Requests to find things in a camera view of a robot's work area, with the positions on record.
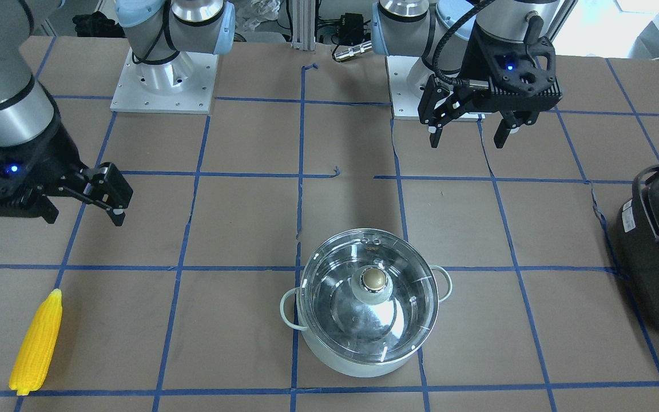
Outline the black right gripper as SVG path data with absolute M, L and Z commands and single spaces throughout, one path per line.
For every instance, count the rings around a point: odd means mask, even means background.
M 51 123 L 31 141 L 0 148 L 0 217 L 40 217 L 54 224 L 58 209 L 51 196 L 94 204 L 120 227 L 133 188 L 114 163 L 87 168 L 65 126 Z

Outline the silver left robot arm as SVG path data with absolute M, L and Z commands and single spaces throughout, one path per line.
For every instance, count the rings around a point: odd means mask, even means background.
M 465 114 L 501 114 L 494 136 L 534 125 L 564 96 L 547 30 L 557 1 L 379 1 L 371 18 L 373 50 L 418 57 L 428 70 L 419 122 L 437 148 L 449 122 Z

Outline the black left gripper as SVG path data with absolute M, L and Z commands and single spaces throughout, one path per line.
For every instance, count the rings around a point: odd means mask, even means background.
M 448 84 L 431 75 L 419 102 L 419 122 L 428 124 L 437 148 L 447 123 L 471 112 L 500 112 L 494 134 L 497 149 L 531 116 L 552 109 L 563 97 L 556 74 L 556 52 L 542 26 L 524 26 L 521 41 L 508 42 L 474 26 L 458 73 Z

